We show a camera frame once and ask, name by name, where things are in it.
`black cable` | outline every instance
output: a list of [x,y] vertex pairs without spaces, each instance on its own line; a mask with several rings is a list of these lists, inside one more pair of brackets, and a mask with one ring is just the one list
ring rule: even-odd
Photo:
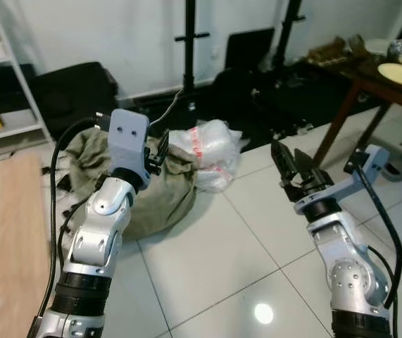
[[44,293],[43,300],[39,306],[37,317],[42,317],[49,302],[49,298],[52,293],[52,287],[55,279],[56,269],[56,183],[55,183],[55,171],[58,159],[58,153],[60,150],[64,150],[69,141],[82,130],[85,130],[94,125],[93,118],[85,118],[71,125],[60,137],[55,145],[54,153],[52,154],[51,167],[50,167],[50,179],[51,179],[51,268],[49,271],[49,280],[47,282],[46,291]]
[[80,206],[82,206],[86,201],[88,201],[90,195],[88,195],[87,197],[85,197],[83,200],[81,200],[80,202],[74,204],[73,206],[71,206],[71,210],[69,212],[68,217],[65,219],[65,222],[63,223],[63,225],[60,227],[60,234],[58,236],[58,242],[57,242],[57,249],[58,249],[58,261],[60,262],[60,270],[63,269],[63,265],[64,265],[64,257],[63,257],[63,250],[61,248],[61,244],[63,242],[63,234],[65,233],[65,231],[68,229],[68,223],[70,221],[70,219],[74,216],[75,212],[78,210],[78,208]]
[[368,182],[368,179],[367,179],[365,173],[363,172],[362,166],[360,164],[356,166],[356,171],[357,171],[358,176],[360,177],[360,180],[363,183],[363,186],[367,189],[368,194],[370,195],[373,203],[375,204],[377,211],[381,215],[381,218],[384,221],[385,226],[387,227],[387,229],[390,233],[391,239],[393,240],[393,243],[395,246],[396,263],[395,263],[394,277],[393,277],[393,282],[391,283],[391,289],[390,289],[389,295],[387,296],[387,299],[384,304],[385,308],[389,308],[390,305],[393,303],[394,297],[398,290],[399,281],[401,280],[402,244],[401,244],[401,240],[399,239],[398,233],[396,232],[396,229],[390,220],[389,215],[385,211],[385,208],[382,205],[382,202],[379,200],[379,197],[376,195],[376,192],[371,187],[371,184]]
[[[385,269],[389,273],[391,283],[393,284],[394,276],[387,260],[372,246],[368,246],[368,249],[382,261],[382,264],[384,264]],[[395,293],[395,297],[393,298],[393,338],[398,338],[398,292]]]

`plastic bag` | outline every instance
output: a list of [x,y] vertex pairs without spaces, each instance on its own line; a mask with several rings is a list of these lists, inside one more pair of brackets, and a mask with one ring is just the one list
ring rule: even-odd
[[198,170],[196,188],[206,192],[222,192],[237,174],[239,157],[233,156],[228,161],[221,161],[205,169]]
[[223,121],[212,120],[187,131],[171,131],[169,142],[196,159],[196,187],[221,192],[237,173],[240,150],[246,144],[241,135]]

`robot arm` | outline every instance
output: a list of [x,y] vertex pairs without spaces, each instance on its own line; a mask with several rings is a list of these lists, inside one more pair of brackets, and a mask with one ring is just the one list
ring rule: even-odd
[[[361,164],[374,182],[389,153],[377,146],[356,149],[345,167],[351,177],[333,184],[304,153],[295,150],[293,157],[277,141],[271,152],[282,176],[281,186],[289,200],[296,202],[296,213],[307,217],[307,231],[325,264],[335,337],[391,337],[389,311],[383,304],[389,291],[387,278],[368,256],[368,246],[353,218],[338,204],[363,188],[353,166]],[[297,174],[302,182],[292,184]]]
[[144,115],[116,109],[111,118],[98,114],[96,120],[97,127],[108,131],[111,176],[87,201],[86,220],[73,238],[54,301],[33,337],[101,336],[103,310],[130,209],[138,191],[149,185],[150,173],[160,173],[168,151],[168,133],[155,156],[145,147],[149,121]]

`wooden board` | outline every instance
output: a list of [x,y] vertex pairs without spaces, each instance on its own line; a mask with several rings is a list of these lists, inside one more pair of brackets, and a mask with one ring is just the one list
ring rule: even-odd
[[49,273],[39,159],[0,161],[0,337],[24,338]]

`white tile floor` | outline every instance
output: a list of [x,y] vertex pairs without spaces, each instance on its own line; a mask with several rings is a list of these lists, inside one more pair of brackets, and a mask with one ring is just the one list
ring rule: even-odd
[[[374,113],[346,122],[323,165],[333,179],[346,177],[344,161]],[[284,143],[314,154],[327,127]],[[402,108],[395,106],[375,141],[402,149],[401,134]],[[49,150],[41,151],[46,160]],[[192,211],[174,228],[124,244],[103,337],[332,336],[324,266],[306,221],[295,215],[278,183],[270,147],[254,149],[243,154],[237,178],[224,193],[197,194]],[[402,239],[402,182],[379,178],[375,189]],[[390,238],[366,193],[342,206],[393,265]],[[402,337],[402,279],[398,297]],[[256,320],[261,309],[270,323]]]

